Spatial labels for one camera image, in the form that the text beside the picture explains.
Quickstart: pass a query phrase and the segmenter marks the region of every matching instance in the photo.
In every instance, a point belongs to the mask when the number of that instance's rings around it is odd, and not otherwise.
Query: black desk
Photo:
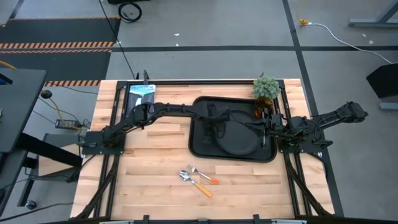
[[[14,188],[21,168],[34,168],[37,160],[28,152],[51,158],[73,167],[80,167],[82,158],[23,133],[30,113],[43,88],[46,71],[1,69],[13,81],[0,85],[0,216]]]

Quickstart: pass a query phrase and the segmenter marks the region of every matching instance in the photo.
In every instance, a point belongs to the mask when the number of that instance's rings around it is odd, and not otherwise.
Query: gray floor
[[[353,29],[350,17],[374,17],[391,1],[307,0],[300,17],[327,25],[336,36],[354,45],[398,45],[398,29]],[[0,19],[6,20],[16,0],[0,1]],[[278,0],[151,0],[140,2],[144,15],[134,24],[121,24],[119,38],[124,47],[203,46],[203,45],[284,45],[292,46],[284,7]],[[299,0],[289,0],[293,17]],[[116,6],[104,3],[108,16]],[[17,17],[96,17],[102,16],[97,0],[25,0]],[[321,27],[299,27],[301,45],[341,45]],[[398,52],[379,52],[398,62]],[[363,52],[304,52],[305,64],[320,113],[335,110],[346,101],[357,101],[369,112],[361,124],[339,125],[325,131],[334,142],[329,148],[344,213],[347,217],[398,220],[398,139],[395,137],[398,112],[380,111],[365,77],[384,65],[380,58]],[[210,52],[129,52],[133,70],[146,69],[151,78],[255,78],[262,72],[277,78],[301,78],[295,52],[210,51]],[[107,79],[129,79],[131,74],[121,53],[112,53]],[[81,87],[98,91],[97,87]],[[63,88],[51,88],[61,109],[80,121],[91,119],[95,96]],[[54,110],[39,101],[35,110],[51,120]],[[25,132],[42,138],[60,131],[32,114]],[[15,210],[22,184],[18,184],[3,217],[25,212]],[[31,199],[40,207],[73,201],[76,184],[38,182]],[[70,207],[56,207],[11,220],[7,223],[42,223],[66,220]]]

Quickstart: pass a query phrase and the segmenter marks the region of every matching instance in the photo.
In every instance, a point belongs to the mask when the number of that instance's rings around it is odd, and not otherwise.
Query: fork
[[[205,174],[202,174],[201,172],[199,172],[198,169],[194,168],[193,166],[188,165],[188,168],[189,168],[189,170],[190,170],[191,172],[197,172],[198,174],[202,175],[204,178],[210,180],[213,184],[218,184],[218,180],[213,179],[213,178],[211,178],[211,177],[208,177],[208,176],[206,176]]]

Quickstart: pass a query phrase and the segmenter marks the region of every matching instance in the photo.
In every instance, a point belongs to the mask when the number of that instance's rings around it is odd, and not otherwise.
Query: white cable
[[[348,46],[350,46],[350,47],[352,47],[352,48],[354,48],[354,49],[356,49],[356,50],[360,50],[360,51],[362,51],[362,52],[367,52],[367,53],[375,54],[375,55],[379,56],[380,58],[382,58],[383,60],[385,60],[385,61],[386,61],[387,63],[389,63],[389,64],[398,63],[398,62],[390,62],[390,61],[387,60],[385,57],[383,57],[383,56],[379,55],[378,53],[373,52],[373,51],[371,51],[371,50],[363,50],[363,49],[357,48],[357,47],[355,47],[355,46],[353,46],[353,45],[351,45],[351,44],[349,44],[349,43],[347,43],[347,42],[344,42],[344,41],[340,40],[340,39],[337,38],[335,35],[333,35],[333,33],[330,31],[330,29],[329,29],[327,26],[325,26],[325,25],[322,25],[322,24],[314,24],[314,23],[311,23],[311,22],[309,22],[308,24],[304,24],[304,25],[306,25],[306,26],[321,26],[321,27],[324,27],[325,29],[327,29],[327,30],[329,31],[329,33],[331,34],[331,36],[332,36],[334,39],[336,39],[338,42],[340,42],[340,43],[342,43],[342,44],[348,45]]]

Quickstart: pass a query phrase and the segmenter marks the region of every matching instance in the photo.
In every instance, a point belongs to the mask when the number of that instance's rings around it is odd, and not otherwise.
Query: hazard stripe
[[[85,50],[0,50],[0,54],[63,54],[63,53],[98,53],[109,52],[109,49],[85,49]]]
[[[45,82],[46,87],[57,87],[57,86],[99,86],[101,80],[60,80],[60,81],[49,81]]]
[[[0,43],[0,49],[57,49],[74,47],[112,47],[112,41],[52,42],[52,43]]]
[[[60,20],[60,19],[106,19],[106,17],[70,17],[70,18],[14,18],[10,20],[18,21],[18,20]],[[120,19],[119,16],[108,17],[108,19]]]

